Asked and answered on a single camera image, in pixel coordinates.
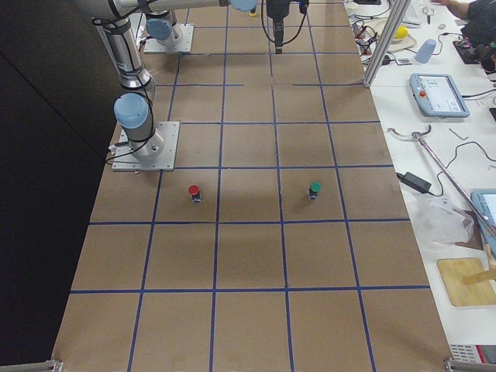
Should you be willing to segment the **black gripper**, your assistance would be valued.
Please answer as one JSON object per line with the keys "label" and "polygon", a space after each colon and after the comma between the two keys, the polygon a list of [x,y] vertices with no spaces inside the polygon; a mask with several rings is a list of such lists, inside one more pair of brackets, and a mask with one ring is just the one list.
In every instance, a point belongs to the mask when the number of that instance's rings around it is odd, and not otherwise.
{"label": "black gripper", "polygon": [[267,15],[273,19],[275,53],[282,53],[284,43],[284,18],[289,15],[290,0],[266,0]]}

